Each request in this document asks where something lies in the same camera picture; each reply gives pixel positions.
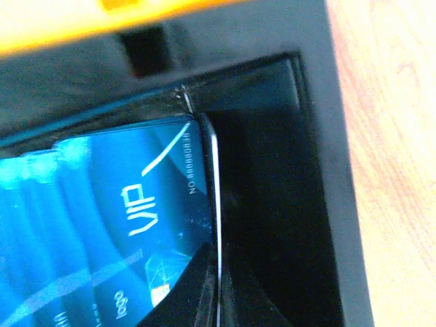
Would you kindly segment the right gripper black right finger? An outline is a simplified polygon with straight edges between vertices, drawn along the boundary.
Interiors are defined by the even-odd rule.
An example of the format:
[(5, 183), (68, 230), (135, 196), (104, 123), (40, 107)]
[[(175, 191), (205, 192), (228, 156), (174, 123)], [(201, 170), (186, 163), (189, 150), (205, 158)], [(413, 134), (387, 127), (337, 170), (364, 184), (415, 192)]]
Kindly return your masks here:
[(220, 305), (220, 326), (292, 325), (245, 266), (223, 268)]

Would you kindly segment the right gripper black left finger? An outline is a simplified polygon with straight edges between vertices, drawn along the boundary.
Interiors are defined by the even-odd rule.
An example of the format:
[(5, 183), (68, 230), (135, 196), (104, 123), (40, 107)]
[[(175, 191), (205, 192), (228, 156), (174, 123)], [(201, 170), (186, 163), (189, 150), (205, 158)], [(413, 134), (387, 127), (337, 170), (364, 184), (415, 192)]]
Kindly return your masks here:
[(216, 251), (203, 244), (187, 265), (170, 293), (139, 326), (216, 326)]

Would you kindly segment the blue VIP card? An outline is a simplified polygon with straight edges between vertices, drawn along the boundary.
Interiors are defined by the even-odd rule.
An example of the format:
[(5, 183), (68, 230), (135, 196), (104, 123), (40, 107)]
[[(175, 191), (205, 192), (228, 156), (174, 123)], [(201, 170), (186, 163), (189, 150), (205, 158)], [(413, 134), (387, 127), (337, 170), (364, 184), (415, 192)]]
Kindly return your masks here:
[(208, 197), (211, 204), (214, 223), (214, 247), (216, 253), (216, 311), (215, 326), (221, 326), (222, 321), (222, 274), (223, 274), (223, 249), (222, 249), (222, 213), (221, 213), (221, 185), (219, 175), (219, 147), (218, 139), (211, 120), (205, 113), (197, 114), (202, 133), (205, 170), (207, 175)]

